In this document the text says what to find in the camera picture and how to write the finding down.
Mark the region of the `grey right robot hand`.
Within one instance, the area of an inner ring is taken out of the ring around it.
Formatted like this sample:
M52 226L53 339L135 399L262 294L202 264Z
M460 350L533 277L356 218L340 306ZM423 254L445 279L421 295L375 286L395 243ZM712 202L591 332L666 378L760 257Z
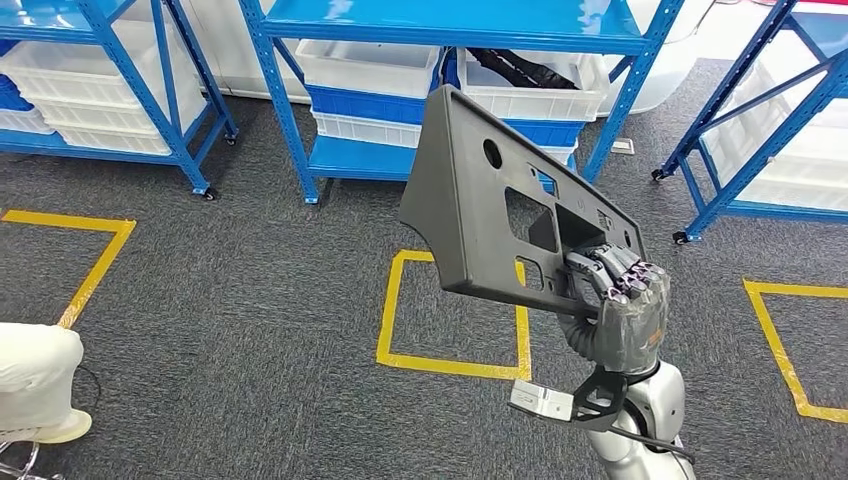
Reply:
M653 369L669 317L668 272L612 243L573 250L565 263L599 300L593 322L586 314L557 316L566 343L608 371L640 374Z

